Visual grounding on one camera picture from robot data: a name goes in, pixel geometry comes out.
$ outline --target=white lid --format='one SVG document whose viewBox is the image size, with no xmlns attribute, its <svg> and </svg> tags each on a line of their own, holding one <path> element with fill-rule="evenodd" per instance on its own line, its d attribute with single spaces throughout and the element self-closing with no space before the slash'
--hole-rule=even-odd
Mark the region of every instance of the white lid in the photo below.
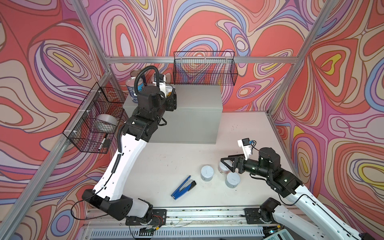
<svg viewBox="0 0 384 240">
<path fill-rule="evenodd" d="M 209 166 L 209 165 L 205 165 L 204 167 L 202 167 L 201 169 L 201 175 L 203 177 L 206 177 L 206 178 L 210 178 L 210 177 L 213 177 L 214 175 L 214 169 Z"/>
<path fill-rule="evenodd" d="M 231 161 L 230 161 L 230 160 L 224 160 L 224 162 L 227 163 L 228 165 L 231 164 Z M 227 166 L 224 165 L 224 163 L 219 162 L 218 165 L 219 165 L 220 169 L 222 169 L 223 171 L 229 171 L 229 168 L 227 168 Z"/>
<path fill-rule="evenodd" d="M 240 183 L 240 176 L 235 172 L 227 174 L 227 182 L 231 185 L 237 185 Z"/>
</svg>

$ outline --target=wall-mounted basket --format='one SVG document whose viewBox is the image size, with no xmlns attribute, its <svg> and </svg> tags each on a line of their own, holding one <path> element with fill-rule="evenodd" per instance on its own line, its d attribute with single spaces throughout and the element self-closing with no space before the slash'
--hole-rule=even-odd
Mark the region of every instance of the wall-mounted basket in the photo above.
<svg viewBox="0 0 384 240">
<path fill-rule="evenodd" d="M 65 130 L 63 134 L 81 152 L 107 153 L 124 112 L 122 105 L 127 94 L 119 89 L 100 86 L 96 91 L 94 98 L 87 109 L 83 110 L 84 113 L 75 127 Z"/>
<path fill-rule="evenodd" d="M 234 51 L 175 51 L 174 84 L 234 86 Z"/>
</svg>

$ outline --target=blue can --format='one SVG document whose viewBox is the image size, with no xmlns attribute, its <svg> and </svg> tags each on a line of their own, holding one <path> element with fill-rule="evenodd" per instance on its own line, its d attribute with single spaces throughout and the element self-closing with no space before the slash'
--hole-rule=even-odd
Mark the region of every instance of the blue can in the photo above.
<svg viewBox="0 0 384 240">
<path fill-rule="evenodd" d="M 125 84 L 127 85 L 127 88 L 128 88 L 128 91 L 129 91 L 129 95 L 131 96 L 132 101 L 133 101 L 134 103 L 138 103 L 138 101 L 137 101 L 137 96 L 136 96 L 136 94 L 135 94 L 135 87 L 134 87 L 134 86 L 135 86 L 135 79 L 136 79 L 136 77 L 131 77 L 131 78 L 129 78 L 129 79 L 125 82 Z M 141 89 L 143 88 L 143 86 L 144 86 L 143 79 L 140 78 L 139 83 L 137 84 L 137 89 L 138 89 L 138 91 L 141 91 Z"/>
</svg>

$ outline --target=psychedelic wall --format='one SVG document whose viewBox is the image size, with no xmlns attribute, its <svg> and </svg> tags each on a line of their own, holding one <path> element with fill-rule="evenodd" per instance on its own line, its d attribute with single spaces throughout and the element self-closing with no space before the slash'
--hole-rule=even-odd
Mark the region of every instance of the psychedelic wall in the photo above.
<svg viewBox="0 0 384 240">
<path fill-rule="evenodd" d="M 225 50 L 236 56 L 297 56 L 323 0 L 93 0 L 86 6 L 107 56 Z M 124 88 L 129 73 L 143 66 L 111 68 Z M 236 85 L 222 87 L 223 110 L 265 111 L 289 67 L 239 63 Z M 173 64 L 158 68 L 171 73 Z"/>
<path fill-rule="evenodd" d="M 384 2 L 342 0 L 273 112 L 313 194 L 384 239 Z"/>
<path fill-rule="evenodd" d="M 103 73 L 68 1 L 0 0 L 0 221 Z M 73 236 L 65 207 L 110 158 L 70 146 L 13 239 Z"/>
</svg>

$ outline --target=blue stapler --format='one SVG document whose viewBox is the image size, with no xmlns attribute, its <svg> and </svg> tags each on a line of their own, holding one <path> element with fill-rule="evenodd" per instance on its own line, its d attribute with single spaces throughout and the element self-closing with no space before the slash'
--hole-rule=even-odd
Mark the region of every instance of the blue stapler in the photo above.
<svg viewBox="0 0 384 240">
<path fill-rule="evenodd" d="M 187 179 L 174 191 L 171 195 L 173 199 L 178 199 L 179 197 L 183 196 L 184 193 L 188 192 L 191 190 L 194 186 L 196 186 L 196 182 L 192 181 L 189 182 L 191 176 L 187 177 Z"/>
</svg>

